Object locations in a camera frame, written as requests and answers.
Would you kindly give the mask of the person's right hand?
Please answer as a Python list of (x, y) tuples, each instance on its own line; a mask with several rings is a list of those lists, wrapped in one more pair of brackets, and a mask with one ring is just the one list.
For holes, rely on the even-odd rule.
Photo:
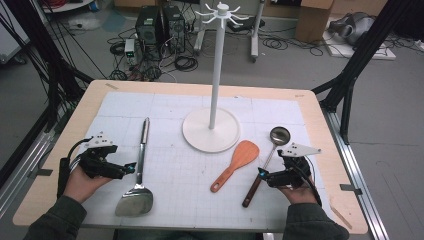
[(289, 188), (287, 186), (282, 186), (279, 187), (279, 190), (283, 193), (283, 195), (288, 199), (291, 204), (315, 204), (317, 202), (313, 191), (307, 186), (302, 186), (299, 188)]

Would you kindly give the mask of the wooden rice paddle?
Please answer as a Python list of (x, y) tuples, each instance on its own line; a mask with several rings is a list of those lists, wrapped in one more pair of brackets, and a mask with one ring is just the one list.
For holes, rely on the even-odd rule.
[(241, 141), (233, 152), (230, 165), (212, 183), (210, 191), (218, 192), (237, 169), (255, 160), (259, 156), (259, 152), (259, 147), (255, 143), (249, 140)]

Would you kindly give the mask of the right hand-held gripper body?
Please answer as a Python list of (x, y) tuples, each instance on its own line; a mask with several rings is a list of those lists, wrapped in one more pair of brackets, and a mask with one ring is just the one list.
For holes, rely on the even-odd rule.
[(320, 154), (319, 148), (309, 147), (297, 143), (292, 143), (283, 149), (287, 157), (283, 158), (284, 170), (269, 173), (269, 180), (266, 181), (270, 187), (292, 186), (300, 187), (311, 175), (310, 165), (307, 161), (309, 155)]

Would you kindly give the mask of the grey rounded device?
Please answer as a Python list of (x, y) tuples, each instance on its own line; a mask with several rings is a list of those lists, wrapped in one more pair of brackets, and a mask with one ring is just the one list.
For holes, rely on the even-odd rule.
[(328, 32), (336, 33), (348, 44), (355, 46), (374, 23), (374, 18), (364, 12), (347, 13), (344, 17), (331, 21)]

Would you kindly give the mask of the metal spatula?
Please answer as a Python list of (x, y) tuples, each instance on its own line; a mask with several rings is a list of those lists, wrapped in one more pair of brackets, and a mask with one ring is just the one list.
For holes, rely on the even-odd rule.
[(119, 217), (136, 217), (148, 213), (153, 207), (153, 193), (143, 185), (143, 170), (146, 157), (150, 119), (143, 122), (140, 151), (137, 162), (136, 184), (124, 193), (115, 208), (115, 215)]

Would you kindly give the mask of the small white power supply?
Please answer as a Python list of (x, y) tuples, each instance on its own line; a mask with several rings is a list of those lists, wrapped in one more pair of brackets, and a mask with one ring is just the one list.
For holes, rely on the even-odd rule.
[(126, 39), (125, 40), (125, 49), (124, 53), (126, 56), (127, 63), (130, 66), (134, 66), (136, 64), (136, 54), (135, 54), (135, 40), (134, 39)]

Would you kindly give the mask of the metal ladle with wooden handle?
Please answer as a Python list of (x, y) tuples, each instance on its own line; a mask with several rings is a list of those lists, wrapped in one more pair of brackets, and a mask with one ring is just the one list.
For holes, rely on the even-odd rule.
[[(271, 158), (273, 157), (273, 154), (274, 154), (276, 148), (279, 147), (279, 146), (286, 145), (290, 141), (291, 135), (290, 135), (290, 132), (286, 128), (284, 128), (282, 126), (277, 126), (277, 127), (274, 127), (270, 131), (269, 138), (270, 138), (270, 141), (273, 144), (273, 147), (272, 147), (272, 150), (267, 157), (266, 162), (263, 165), (264, 168), (267, 168)], [(251, 185), (247, 195), (245, 196), (245, 198), (242, 202), (242, 206), (244, 208), (247, 208), (250, 205), (260, 183), (261, 183), (260, 177), (256, 176), (253, 184)]]

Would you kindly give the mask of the aluminium rail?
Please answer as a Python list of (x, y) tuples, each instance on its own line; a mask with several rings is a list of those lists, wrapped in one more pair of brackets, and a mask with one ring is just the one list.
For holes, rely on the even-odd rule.
[(15, 169), (0, 188), (0, 219), (5, 216), (26, 182), (37, 173), (52, 150), (54, 140), (54, 133), (40, 133), (19, 158)]
[(376, 205), (372, 199), (366, 181), (349, 143), (345, 143), (340, 134), (341, 121), (336, 113), (323, 111), (329, 130), (339, 151), (341, 161), (350, 180), (352, 189), (368, 225), (368, 232), (374, 240), (390, 240)]

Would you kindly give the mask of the white utensil hook stand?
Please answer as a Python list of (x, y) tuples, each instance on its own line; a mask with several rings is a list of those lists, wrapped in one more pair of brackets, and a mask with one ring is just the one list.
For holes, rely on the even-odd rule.
[(219, 153), (234, 146), (241, 135), (238, 119), (230, 111), (218, 107), (218, 98), (227, 21), (237, 24), (236, 19), (245, 20), (245, 17), (235, 15), (239, 7), (231, 10), (222, 2), (219, 2), (214, 9), (208, 4), (206, 8), (209, 13), (198, 13), (201, 16), (210, 16), (205, 24), (216, 22), (210, 107), (189, 113), (183, 121), (182, 132), (185, 140), (193, 148), (206, 153)]

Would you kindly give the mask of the white floor board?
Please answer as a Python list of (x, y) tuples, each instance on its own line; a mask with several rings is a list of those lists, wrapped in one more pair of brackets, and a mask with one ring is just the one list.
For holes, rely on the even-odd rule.
[(327, 28), (322, 34), (322, 40), (329, 55), (332, 57), (350, 59), (354, 55), (366, 53), (372, 60), (394, 61), (396, 59), (396, 55), (384, 43), (374, 49), (369, 47), (365, 47), (364, 50), (360, 47), (354, 48), (338, 33), (330, 33)]

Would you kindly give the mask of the black table bracket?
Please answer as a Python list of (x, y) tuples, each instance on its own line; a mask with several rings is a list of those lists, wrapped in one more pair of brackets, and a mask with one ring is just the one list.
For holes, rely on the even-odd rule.
[(35, 169), (28, 176), (34, 179), (37, 176), (50, 176), (52, 172), (52, 169)]
[(362, 195), (362, 190), (360, 188), (356, 188), (355, 186), (351, 184), (340, 184), (340, 189), (342, 191), (350, 191), (353, 192), (356, 196)]

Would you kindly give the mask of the black floor box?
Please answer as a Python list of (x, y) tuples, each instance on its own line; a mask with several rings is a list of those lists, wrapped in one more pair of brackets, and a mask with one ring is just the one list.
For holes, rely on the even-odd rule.
[(256, 28), (256, 18), (255, 17), (249, 17), (246, 20), (238, 20), (237, 24), (234, 24), (233, 22), (229, 21), (227, 23), (227, 26), (233, 32), (255, 30), (255, 28)]

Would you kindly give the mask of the cardboard box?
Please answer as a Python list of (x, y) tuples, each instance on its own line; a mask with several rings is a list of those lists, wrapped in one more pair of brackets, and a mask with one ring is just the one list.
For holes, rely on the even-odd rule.
[(312, 43), (322, 38), (334, 0), (301, 0), (295, 38)]

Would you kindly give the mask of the black computer tower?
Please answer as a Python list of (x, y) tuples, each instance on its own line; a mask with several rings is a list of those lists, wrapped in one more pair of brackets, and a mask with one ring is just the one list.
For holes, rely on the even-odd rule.
[(137, 35), (146, 45), (159, 43), (159, 7), (142, 6), (135, 24)]
[(185, 19), (178, 6), (167, 5), (163, 8), (164, 31), (168, 47), (172, 52), (185, 50)]

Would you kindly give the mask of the person's left hand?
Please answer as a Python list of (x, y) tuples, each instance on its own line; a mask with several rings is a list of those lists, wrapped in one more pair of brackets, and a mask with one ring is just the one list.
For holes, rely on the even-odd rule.
[(110, 181), (110, 178), (102, 176), (90, 178), (80, 166), (77, 166), (69, 176), (63, 195), (82, 204), (89, 199), (97, 189)]

